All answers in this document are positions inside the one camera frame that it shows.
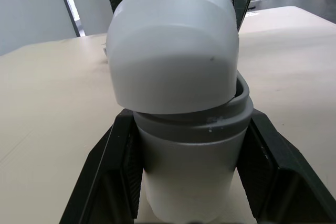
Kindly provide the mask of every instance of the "table surface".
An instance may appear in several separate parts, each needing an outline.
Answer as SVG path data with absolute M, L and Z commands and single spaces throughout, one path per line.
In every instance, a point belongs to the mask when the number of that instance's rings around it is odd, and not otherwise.
M 86 157 L 121 111 L 105 35 L 0 57 L 0 222 L 58 223 Z M 249 14 L 238 69 L 255 108 L 336 197 L 336 25 L 296 7 Z M 144 190 L 137 221 L 158 221 Z M 237 173 L 215 222 L 255 223 Z

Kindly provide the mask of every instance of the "white wall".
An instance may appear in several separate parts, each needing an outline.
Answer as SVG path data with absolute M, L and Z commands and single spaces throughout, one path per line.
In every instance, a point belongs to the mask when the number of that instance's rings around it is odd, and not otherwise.
M 63 0 L 0 0 L 0 55 L 75 36 Z
M 106 33 L 113 16 L 109 0 L 74 0 L 86 35 Z

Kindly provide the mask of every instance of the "plastic cap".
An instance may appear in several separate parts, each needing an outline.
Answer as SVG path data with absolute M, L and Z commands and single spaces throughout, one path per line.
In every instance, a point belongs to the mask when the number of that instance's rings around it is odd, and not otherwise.
M 239 38 L 231 0 L 123 0 L 107 35 L 117 102 L 189 113 L 236 92 Z

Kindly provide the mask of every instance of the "gray band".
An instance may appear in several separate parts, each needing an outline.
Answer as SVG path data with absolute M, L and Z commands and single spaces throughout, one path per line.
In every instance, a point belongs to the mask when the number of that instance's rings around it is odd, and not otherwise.
M 253 112 L 249 88 L 237 75 L 236 96 L 221 106 L 193 113 L 153 115 L 134 112 L 139 128 L 161 139 L 181 143 L 209 143 L 237 135 L 247 128 Z

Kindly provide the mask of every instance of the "white lid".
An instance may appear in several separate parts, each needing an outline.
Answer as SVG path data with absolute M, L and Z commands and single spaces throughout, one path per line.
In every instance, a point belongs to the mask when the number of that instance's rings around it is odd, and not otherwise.
M 117 102 L 151 114 L 189 113 L 236 92 L 231 0 L 123 0 L 107 35 Z

